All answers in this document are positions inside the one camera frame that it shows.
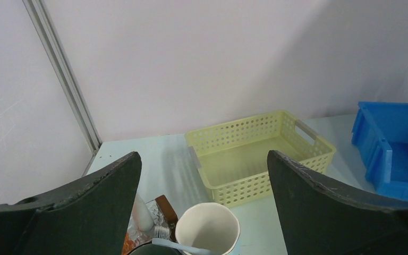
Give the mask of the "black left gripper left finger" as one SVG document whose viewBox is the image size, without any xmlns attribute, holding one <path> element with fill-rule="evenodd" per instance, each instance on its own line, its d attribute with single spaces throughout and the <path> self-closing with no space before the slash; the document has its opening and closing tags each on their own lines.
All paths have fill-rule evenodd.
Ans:
<svg viewBox="0 0 408 255">
<path fill-rule="evenodd" d="M 121 254 L 140 181 L 133 151 L 16 204 L 0 205 L 0 254 Z"/>
</svg>

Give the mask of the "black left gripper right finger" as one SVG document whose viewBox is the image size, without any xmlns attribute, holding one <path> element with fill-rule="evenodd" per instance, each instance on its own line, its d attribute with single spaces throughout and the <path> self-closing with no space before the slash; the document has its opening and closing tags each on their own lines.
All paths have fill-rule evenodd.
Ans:
<svg viewBox="0 0 408 255">
<path fill-rule="evenodd" d="M 408 254 L 408 201 L 347 185 L 270 151 L 267 167 L 288 254 Z"/>
</svg>

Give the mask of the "yellow perforated plastic basket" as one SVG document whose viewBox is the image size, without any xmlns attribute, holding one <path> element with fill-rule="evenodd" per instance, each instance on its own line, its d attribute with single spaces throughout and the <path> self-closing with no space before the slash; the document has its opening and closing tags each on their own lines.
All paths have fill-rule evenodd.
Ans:
<svg viewBox="0 0 408 255">
<path fill-rule="evenodd" d="M 285 110 L 234 120 L 185 134 L 197 171 L 213 202 L 235 207 L 272 193 L 271 150 L 325 174 L 336 148 Z"/>
</svg>

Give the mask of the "white toothpaste tube black cap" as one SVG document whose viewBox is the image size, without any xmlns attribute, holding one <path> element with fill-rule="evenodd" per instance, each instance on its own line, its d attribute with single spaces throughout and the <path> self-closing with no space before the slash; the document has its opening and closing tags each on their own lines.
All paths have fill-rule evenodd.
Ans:
<svg viewBox="0 0 408 255">
<path fill-rule="evenodd" d="M 154 227 L 154 220 L 151 217 L 150 211 L 138 193 L 135 195 L 131 215 L 140 231 L 148 232 Z"/>
</svg>

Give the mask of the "clear container with brown lid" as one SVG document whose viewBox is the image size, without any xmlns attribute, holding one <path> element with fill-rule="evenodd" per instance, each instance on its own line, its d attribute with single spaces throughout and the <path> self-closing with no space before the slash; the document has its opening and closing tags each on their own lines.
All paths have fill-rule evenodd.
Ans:
<svg viewBox="0 0 408 255">
<path fill-rule="evenodd" d="M 168 227 L 171 230 L 171 240 L 175 241 L 174 228 L 178 221 L 178 216 L 173 209 L 171 203 L 165 195 L 161 195 L 154 200 L 147 202 L 147 207 L 150 211 L 151 217 L 154 220 L 154 226 Z M 133 218 L 130 218 L 127 232 L 130 238 L 138 246 L 151 243 L 154 237 L 154 229 L 148 232 L 142 232 L 136 226 Z"/>
</svg>

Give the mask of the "dark grey mug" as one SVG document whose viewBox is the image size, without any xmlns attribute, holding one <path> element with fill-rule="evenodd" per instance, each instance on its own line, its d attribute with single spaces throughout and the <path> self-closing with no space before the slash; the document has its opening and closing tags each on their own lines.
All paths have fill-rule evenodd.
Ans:
<svg viewBox="0 0 408 255">
<path fill-rule="evenodd" d="M 136 247 L 128 255 L 182 255 L 182 253 L 174 248 L 146 243 Z"/>
</svg>

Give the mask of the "blue plastic divided bin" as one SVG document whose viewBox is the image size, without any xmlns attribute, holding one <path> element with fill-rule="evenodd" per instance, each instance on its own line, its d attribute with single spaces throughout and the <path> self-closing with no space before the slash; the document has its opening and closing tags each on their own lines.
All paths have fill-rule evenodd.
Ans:
<svg viewBox="0 0 408 255">
<path fill-rule="evenodd" d="M 408 103 L 361 101 L 351 143 L 376 193 L 408 201 Z"/>
</svg>

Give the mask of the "light blue toothbrush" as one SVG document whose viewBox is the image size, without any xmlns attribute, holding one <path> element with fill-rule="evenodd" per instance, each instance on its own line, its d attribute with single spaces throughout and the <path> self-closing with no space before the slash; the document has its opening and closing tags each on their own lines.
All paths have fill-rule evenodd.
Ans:
<svg viewBox="0 0 408 255">
<path fill-rule="evenodd" d="M 173 249 L 178 249 L 184 252 L 188 252 L 190 254 L 198 254 L 198 255 L 215 255 L 219 254 L 219 252 L 195 248 L 191 246 L 182 245 L 176 242 L 171 241 L 171 230 L 168 227 L 163 226 L 155 226 L 154 227 L 154 237 L 152 238 L 151 242 L 154 245 L 159 245 L 163 247 L 169 247 Z"/>
</svg>

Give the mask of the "light blue mug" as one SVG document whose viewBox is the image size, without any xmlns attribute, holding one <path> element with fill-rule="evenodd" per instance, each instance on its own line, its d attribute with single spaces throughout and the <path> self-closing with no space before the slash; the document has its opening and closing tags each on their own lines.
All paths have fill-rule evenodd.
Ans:
<svg viewBox="0 0 408 255">
<path fill-rule="evenodd" d="M 179 218 L 175 238 L 179 244 L 219 254 L 240 254 L 241 227 L 237 217 L 215 202 L 196 204 Z"/>
</svg>

